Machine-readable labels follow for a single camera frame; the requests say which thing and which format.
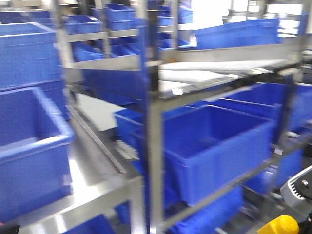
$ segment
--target blue storage crate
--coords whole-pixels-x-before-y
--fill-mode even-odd
[[[92,10],[92,15],[98,20],[101,20],[101,9],[91,8],[91,10]]]
[[[161,40],[159,45],[159,50],[171,50],[171,40]]]
[[[0,17],[0,24],[27,22],[31,22],[31,20],[25,17]]]
[[[206,106],[164,121],[168,178],[181,199],[195,205],[270,155],[273,122],[229,109]],[[142,136],[134,133],[141,158]]]
[[[97,33],[102,28],[101,21],[87,15],[69,16],[64,21],[68,34]]]
[[[148,10],[156,10],[158,8],[158,3],[155,0],[147,1],[147,9]]]
[[[115,234],[109,220],[99,215],[63,234]]]
[[[76,62],[104,59],[104,54],[83,42],[73,43],[74,59]]]
[[[171,16],[158,16],[158,25],[159,26],[169,26],[172,25],[173,17]]]
[[[172,45],[172,39],[165,39],[164,41],[167,42],[167,44],[169,46]],[[192,48],[193,47],[193,46],[190,45],[190,43],[188,41],[180,40],[180,39],[177,40],[177,45],[178,45],[179,49],[188,49],[188,48]]]
[[[0,218],[6,222],[71,193],[67,149],[74,133],[39,88],[2,92],[0,103]]]
[[[168,119],[191,110],[193,110],[192,107],[183,106],[164,112],[163,117]],[[120,139],[136,149],[136,140],[133,138],[132,133],[137,129],[142,129],[142,114],[125,109],[115,112],[114,117],[117,122],[117,134]]]
[[[0,11],[0,17],[29,17],[25,11]]]
[[[32,18],[51,18],[51,11],[28,11],[28,14]]]
[[[138,43],[130,43],[127,44],[127,47],[136,55],[139,55],[141,51],[139,50],[139,44]]]
[[[53,18],[31,18],[32,22],[40,23],[43,26],[46,26],[51,29],[55,29],[55,23],[53,22]]]
[[[258,83],[251,86],[250,90],[239,91],[210,104],[270,118],[275,121],[276,125],[280,121],[284,98],[285,85]],[[312,118],[312,106],[309,105],[311,98],[311,85],[297,85],[296,98],[289,119],[290,131],[296,130],[304,121]]]
[[[195,31],[198,49],[280,43],[279,19],[249,19]]]
[[[170,228],[172,234],[214,234],[223,227],[243,206],[243,192],[236,187],[210,205]]]
[[[0,25],[0,91],[59,79],[55,32],[37,23]]]
[[[274,179],[274,175],[276,174],[274,188],[280,189],[290,177],[302,170],[302,153],[302,149],[299,149],[285,156],[278,165],[277,170],[274,167],[269,167],[252,179],[246,181],[245,185],[259,194],[267,194],[271,182]]]
[[[122,40],[123,44],[137,43],[136,37],[122,37],[120,39]]]
[[[8,23],[26,23],[31,21],[28,14],[24,11],[1,11],[0,22],[2,24],[8,24]]]
[[[129,50],[125,45],[113,45],[112,46],[112,57],[122,57],[122,56],[129,56],[129,55],[134,55],[131,50]]]
[[[159,16],[170,16],[171,10],[169,6],[158,6]]]
[[[195,30],[197,37],[198,49],[215,49],[235,47],[235,39],[233,37],[233,28],[230,23]]]
[[[125,21],[135,19],[135,10],[129,6],[110,3],[106,5],[106,15],[110,21]]]
[[[34,85],[39,87],[44,94],[51,99],[52,102],[59,108],[62,116],[65,120],[69,120],[68,110],[66,107],[67,100],[64,95],[63,89],[65,88],[65,82],[60,80],[54,80],[51,82],[39,83]]]
[[[192,23],[193,22],[193,10],[186,7],[179,7],[179,24]]]
[[[134,26],[135,26],[134,20],[120,20],[120,21],[107,20],[107,27],[114,31],[133,29]]]

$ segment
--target black machine part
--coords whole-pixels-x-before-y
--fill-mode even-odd
[[[0,234],[18,234],[20,226],[13,222],[0,223]]]
[[[297,192],[305,199],[312,200],[312,171],[302,175],[294,183]]]

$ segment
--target yellow handle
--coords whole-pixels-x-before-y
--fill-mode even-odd
[[[258,234],[298,234],[299,226],[296,220],[288,215],[282,215],[264,225]]]

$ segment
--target bright light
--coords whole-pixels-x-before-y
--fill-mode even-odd
[[[182,89],[172,89],[172,93],[174,95],[182,95],[183,94],[183,90]]]

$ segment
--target shelving unit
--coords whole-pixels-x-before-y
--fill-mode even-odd
[[[105,1],[100,1],[101,5],[106,4]],[[173,15],[175,15],[174,26],[160,27],[159,31],[167,32],[173,31],[173,38],[175,39],[175,46],[177,48],[177,2],[173,1]],[[102,60],[87,61],[81,63],[73,63],[72,55],[70,51],[70,42],[80,40],[94,40],[94,39],[108,39],[109,37],[121,37],[121,36],[133,36],[137,32],[140,33],[141,44],[145,45],[145,39],[147,37],[147,28],[145,25],[135,30],[127,31],[114,31],[109,32],[106,29],[102,33],[85,34],[85,35],[70,35],[67,36],[65,30],[61,26],[61,15],[58,9],[58,1],[55,1],[57,22],[59,25],[58,38],[59,43],[62,45],[61,54],[63,57],[63,64],[66,68],[68,81],[74,83],[69,85],[72,92],[80,92],[77,82],[82,81],[79,77],[81,69],[96,69],[96,70],[134,70],[139,71],[142,80],[144,80],[145,94],[143,103],[138,105],[137,110],[143,113],[145,119],[145,145],[146,152],[148,152],[149,161],[149,175],[150,175],[150,233],[161,234],[169,227],[173,226],[178,221],[186,218],[187,216],[198,211],[200,208],[210,204],[216,200],[222,194],[228,192],[233,186],[242,183],[247,178],[260,172],[262,169],[269,165],[276,164],[284,155],[293,150],[302,147],[302,145],[312,139],[312,126],[307,125],[303,128],[298,138],[289,138],[286,134],[285,127],[282,129],[279,141],[273,146],[272,159],[263,162],[263,164],[253,171],[247,172],[230,183],[223,186],[220,190],[214,194],[203,199],[200,203],[193,207],[187,207],[181,212],[175,214],[169,219],[164,218],[163,214],[163,150],[162,150],[162,115],[161,113],[166,110],[171,110],[175,107],[179,107],[185,104],[195,102],[208,97],[220,95],[222,93],[235,90],[237,88],[254,84],[259,81],[263,82],[289,82],[289,86],[293,85],[295,81],[300,81],[300,41],[302,38],[295,38],[287,41],[286,44],[281,45],[264,45],[253,47],[237,47],[226,48],[216,50],[200,50],[200,51],[162,51],[158,55],[158,49],[156,45],[151,49],[153,53],[150,58],[146,58],[145,51],[142,51],[141,56],[128,56],[120,58],[107,58]],[[146,20],[146,6],[142,2],[137,9],[137,15],[139,18]],[[311,3],[305,3],[306,8],[310,8]],[[157,22],[156,14],[149,14],[150,22]],[[224,77],[215,80],[214,82],[206,82],[197,87],[187,86],[180,89],[177,94],[172,92],[160,92],[159,91],[159,75],[158,66],[163,61],[175,60],[175,61],[231,61],[231,60],[260,60],[260,59],[281,59],[279,62],[272,62],[271,65],[265,67],[253,67],[250,70],[237,71],[237,73],[231,73],[224,75]],[[293,94],[289,93],[288,102],[291,102]],[[287,117],[283,121],[283,126],[286,126]],[[135,227],[142,225],[141,222],[134,222]],[[133,229],[133,233],[145,233],[144,225],[141,226],[141,230],[137,231]]]

